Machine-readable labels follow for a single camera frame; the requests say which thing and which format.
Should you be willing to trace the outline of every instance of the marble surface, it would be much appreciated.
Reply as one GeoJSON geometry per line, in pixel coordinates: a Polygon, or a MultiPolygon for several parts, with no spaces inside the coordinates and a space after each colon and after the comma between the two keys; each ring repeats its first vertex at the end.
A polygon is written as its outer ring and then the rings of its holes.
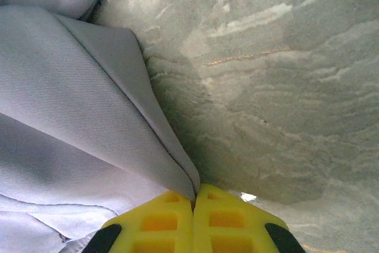
{"type": "Polygon", "coordinates": [[[379,0],[100,0],[203,182],[308,252],[379,252],[379,0]]]}

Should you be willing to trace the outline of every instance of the yellow plastic piece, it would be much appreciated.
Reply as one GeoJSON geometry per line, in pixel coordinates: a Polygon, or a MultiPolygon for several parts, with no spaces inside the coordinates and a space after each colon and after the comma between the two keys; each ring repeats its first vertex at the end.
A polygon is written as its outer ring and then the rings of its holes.
{"type": "Polygon", "coordinates": [[[109,253],[279,253],[265,229],[278,217],[211,185],[191,202],[168,191],[109,220],[122,231],[109,253]]]}

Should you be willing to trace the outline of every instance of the gray stone surface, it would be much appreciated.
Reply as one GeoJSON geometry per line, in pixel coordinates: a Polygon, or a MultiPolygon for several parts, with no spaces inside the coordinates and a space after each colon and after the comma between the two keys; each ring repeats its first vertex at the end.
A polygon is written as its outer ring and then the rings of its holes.
{"type": "Polygon", "coordinates": [[[379,0],[101,0],[92,20],[136,33],[203,182],[308,252],[379,252],[379,0]]]}

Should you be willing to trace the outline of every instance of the yellow plastic object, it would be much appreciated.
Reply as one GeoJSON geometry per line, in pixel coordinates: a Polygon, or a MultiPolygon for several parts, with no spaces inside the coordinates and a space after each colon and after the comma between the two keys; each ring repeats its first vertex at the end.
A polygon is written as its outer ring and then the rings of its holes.
{"type": "Polygon", "coordinates": [[[109,253],[279,253],[265,229],[278,217],[211,185],[191,202],[168,191],[109,220],[122,231],[109,253]]]}

